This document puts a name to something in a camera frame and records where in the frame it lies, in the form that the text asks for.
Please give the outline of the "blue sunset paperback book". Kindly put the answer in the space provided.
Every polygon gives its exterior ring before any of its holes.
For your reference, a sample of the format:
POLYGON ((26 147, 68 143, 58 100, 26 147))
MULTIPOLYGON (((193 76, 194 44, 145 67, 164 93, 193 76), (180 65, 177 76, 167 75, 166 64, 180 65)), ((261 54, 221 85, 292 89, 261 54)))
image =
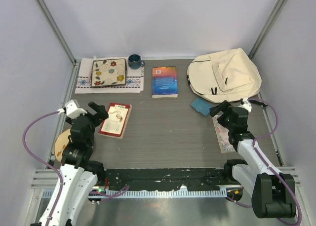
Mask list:
POLYGON ((176 66, 155 67, 152 69, 152 97, 178 97, 178 79, 176 66))

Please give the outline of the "cream canvas backpack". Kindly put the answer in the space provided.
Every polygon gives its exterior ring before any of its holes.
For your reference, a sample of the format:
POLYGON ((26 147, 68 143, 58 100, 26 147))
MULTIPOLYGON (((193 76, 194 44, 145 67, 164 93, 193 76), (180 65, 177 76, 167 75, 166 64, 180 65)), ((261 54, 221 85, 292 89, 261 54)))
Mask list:
POLYGON ((192 91, 212 102, 236 102, 260 91, 262 79, 243 49, 197 56, 187 68, 192 91))

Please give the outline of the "red white paperback book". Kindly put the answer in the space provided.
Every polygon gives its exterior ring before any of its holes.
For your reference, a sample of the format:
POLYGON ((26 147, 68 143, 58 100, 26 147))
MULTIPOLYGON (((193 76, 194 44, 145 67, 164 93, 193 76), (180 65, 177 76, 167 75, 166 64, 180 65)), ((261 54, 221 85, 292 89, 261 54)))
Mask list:
POLYGON ((132 105, 111 102, 108 107, 109 117, 103 121, 98 131, 100 135, 122 139, 128 119, 132 110, 132 105))

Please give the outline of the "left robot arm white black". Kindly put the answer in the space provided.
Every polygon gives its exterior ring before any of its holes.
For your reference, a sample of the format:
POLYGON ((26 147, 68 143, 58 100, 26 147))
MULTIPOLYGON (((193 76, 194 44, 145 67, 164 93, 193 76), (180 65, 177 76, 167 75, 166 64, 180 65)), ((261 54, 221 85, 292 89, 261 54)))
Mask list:
POLYGON ((94 146, 94 132, 109 115, 103 105, 90 102, 89 107, 95 114, 79 107, 76 100, 68 101, 55 111, 65 114, 66 122, 71 125, 68 142, 62 152, 61 166, 56 169, 58 181, 45 212, 36 223, 38 226, 74 226, 79 213, 94 186, 104 183, 104 166, 101 162, 91 161, 94 146))

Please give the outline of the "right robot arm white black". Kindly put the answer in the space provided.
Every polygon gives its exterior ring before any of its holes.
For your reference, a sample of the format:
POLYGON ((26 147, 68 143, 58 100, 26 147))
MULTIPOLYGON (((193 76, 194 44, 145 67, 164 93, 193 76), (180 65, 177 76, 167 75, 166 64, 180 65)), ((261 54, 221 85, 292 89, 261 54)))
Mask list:
POLYGON ((242 100, 234 107, 228 101, 210 108, 210 116, 228 130, 229 143, 242 156, 223 171, 228 184, 237 181, 251 195, 251 207, 258 218, 294 218, 296 216, 295 181, 275 167, 261 151, 248 130, 251 104, 242 100))

